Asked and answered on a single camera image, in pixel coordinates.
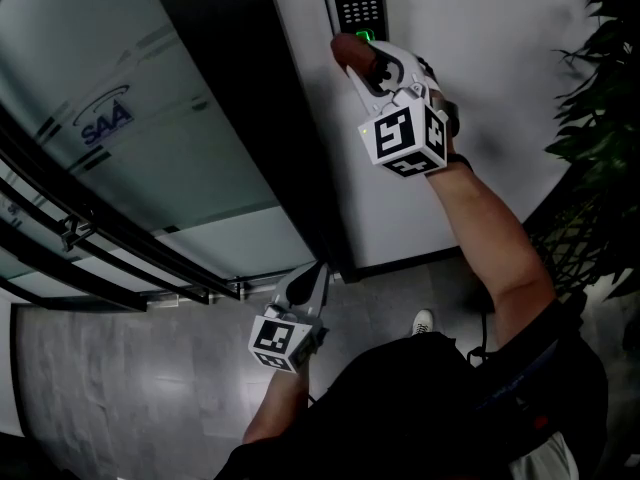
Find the person's light grey trousers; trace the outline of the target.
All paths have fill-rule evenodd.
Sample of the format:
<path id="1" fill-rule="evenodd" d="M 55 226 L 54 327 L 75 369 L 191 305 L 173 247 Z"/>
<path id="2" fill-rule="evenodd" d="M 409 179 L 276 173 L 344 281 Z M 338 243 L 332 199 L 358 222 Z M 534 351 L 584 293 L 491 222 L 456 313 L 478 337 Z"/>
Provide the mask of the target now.
<path id="1" fill-rule="evenodd" d="M 513 480 L 579 480 L 577 463 L 560 432 L 510 463 L 509 471 Z"/>

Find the person's left forearm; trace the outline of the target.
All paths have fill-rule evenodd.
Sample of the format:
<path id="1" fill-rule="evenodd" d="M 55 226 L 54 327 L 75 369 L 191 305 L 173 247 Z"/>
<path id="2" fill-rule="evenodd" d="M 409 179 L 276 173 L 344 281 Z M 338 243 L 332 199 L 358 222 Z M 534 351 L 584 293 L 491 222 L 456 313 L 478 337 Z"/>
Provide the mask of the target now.
<path id="1" fill-rule="evenodd" d="M 298 373 L 276 371 L 266 394 L 246 429 L 242 443 L 281 435 L 309 406 L 309 364 Z"/>

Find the metal door lock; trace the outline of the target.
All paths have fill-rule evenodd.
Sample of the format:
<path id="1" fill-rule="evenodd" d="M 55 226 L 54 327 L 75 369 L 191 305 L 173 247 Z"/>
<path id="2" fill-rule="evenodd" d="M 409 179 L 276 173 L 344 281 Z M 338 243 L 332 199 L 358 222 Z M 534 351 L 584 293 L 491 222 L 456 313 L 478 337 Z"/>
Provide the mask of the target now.
<path id="1" fill-rule="evenodd" d="M 58 222 L 59 236 L 65 252 L 70 252 L 76 245 L 96 232 L 96 226 L 75 215 L 68 215 Z"/>

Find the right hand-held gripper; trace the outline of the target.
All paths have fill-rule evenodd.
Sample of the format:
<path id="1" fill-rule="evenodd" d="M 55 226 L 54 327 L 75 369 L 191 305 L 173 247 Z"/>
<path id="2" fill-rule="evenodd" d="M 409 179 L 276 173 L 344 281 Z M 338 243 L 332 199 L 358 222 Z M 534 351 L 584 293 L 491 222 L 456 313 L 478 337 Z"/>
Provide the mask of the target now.
<path id="1" fill-rule="evenodd" d="M 376 64 L 368 74 L 346 67 L 369 115 L 358 133 L 371 163 L 399 177 L 446 168 L 454 112 L 435 96 L 441 91 L 435 75 L 416 55 L 389 42 L 371 41 L 369 46 L 398 68 L 393 85 L 387 64 Z"/>

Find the plain frosted glass door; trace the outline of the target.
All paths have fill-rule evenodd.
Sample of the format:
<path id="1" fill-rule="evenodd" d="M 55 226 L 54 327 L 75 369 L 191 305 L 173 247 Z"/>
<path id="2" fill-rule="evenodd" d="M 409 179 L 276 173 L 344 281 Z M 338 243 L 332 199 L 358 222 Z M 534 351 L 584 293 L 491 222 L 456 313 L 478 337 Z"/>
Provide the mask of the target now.
<path id="1" fill-rule="evenodd" d="M 42 298 L 202 294 L 97 232 L 65 252 L 58 222 L 68 215 L 0 159 L 0 277 Z"/>

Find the person's right forearm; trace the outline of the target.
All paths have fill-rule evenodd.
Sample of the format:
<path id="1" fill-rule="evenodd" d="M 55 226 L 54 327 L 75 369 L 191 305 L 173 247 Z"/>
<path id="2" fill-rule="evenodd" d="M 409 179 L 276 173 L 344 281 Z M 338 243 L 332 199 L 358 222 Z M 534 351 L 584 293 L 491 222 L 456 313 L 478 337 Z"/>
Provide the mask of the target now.
<path id="1" fill-rule="evenodd" d="M 556 299 L 551 276 L 516 216 L 466 165 L 452 163 L 427 181 L 489 293 L 502 347 Z"/>

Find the frosted glass door with logo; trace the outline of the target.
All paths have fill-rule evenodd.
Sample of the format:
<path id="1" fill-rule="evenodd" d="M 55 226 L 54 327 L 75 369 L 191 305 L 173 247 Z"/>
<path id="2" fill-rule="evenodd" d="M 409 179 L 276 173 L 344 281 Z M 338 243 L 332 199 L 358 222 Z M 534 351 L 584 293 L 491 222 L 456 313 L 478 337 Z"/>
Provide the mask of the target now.
<path id="1" fill-rule="evenodd" d="M 104 202 L 220 277 L 313 258 L 160 0 L 0 0 L 0 105 Z"/>

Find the dark baseboard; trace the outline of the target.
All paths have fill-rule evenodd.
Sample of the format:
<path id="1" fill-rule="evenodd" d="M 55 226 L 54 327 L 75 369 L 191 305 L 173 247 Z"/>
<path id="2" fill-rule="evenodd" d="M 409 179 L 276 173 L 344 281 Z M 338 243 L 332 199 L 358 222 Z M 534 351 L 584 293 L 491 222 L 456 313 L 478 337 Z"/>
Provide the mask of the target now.
<path id="1" fill-rule="evenodd" d="M 448 260 L 462 255 L 459 246 L 450 247 L 428 254 L 408 257 L 392 262 L 357 268 L 342 277 L 345 284 L 357 283 L 363 279 L 402 271 L 430 263 Z"/>

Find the person's white shoe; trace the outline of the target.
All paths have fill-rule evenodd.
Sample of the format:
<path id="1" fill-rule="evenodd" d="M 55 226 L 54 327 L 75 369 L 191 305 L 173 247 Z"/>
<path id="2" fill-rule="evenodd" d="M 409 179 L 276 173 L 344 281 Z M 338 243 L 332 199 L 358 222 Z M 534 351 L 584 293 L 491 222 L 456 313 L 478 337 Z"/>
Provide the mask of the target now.
<path id="1" fill-rule="evenodd" d="M 434 330 L 433 313 L 428 309 L 420 310 L 413 321 L 411 336 L 431 333 Z"/>

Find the green potted plant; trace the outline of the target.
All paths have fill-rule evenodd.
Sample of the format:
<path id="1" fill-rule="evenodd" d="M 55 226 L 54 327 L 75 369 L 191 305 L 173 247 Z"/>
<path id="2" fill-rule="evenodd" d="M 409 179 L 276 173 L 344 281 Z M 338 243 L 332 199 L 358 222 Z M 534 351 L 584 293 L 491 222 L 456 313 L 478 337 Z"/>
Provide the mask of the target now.
<path id="1" fill-rule="evenodd" d="M 531 237 L 558 295 L 609 276 L 616 298 L 640 291 L 640 0 L 587 8 L 595 31 L 562 53 L 581 81 L 545 149 L 570 167 Z"/>

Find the person's black shirt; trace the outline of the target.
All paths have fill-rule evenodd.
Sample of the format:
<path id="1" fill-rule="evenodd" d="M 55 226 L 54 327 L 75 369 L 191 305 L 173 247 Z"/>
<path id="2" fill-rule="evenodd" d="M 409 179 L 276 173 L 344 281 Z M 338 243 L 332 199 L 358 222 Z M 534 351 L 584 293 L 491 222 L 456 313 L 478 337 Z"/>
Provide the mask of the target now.
<path id="1" fill-rule="evenodd" d="M 282 435 L 236 448 L 216 480 L 513 480 L 560 432 L 591 477 L 608 382 L 572 302 L 550 304 L 480 365 L 432 332 L 353 360 Z"/>

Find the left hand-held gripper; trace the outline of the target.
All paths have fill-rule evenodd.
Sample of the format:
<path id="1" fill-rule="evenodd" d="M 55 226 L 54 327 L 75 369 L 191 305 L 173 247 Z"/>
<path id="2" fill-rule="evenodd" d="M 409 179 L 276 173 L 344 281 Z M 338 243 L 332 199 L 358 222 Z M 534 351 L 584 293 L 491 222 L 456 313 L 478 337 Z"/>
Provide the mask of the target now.
<path id="1" fill-rule="evenodd" d="M 254 319 L 248 350 L 263 366 L 300 373 L 322 346 L 328 329 L 320 316 L 326 303 L 328 266 L 316 262 L 285 275 L 276 285 L 271 304 Z M 300 306 L 300 311 L 286 310 Z"/>

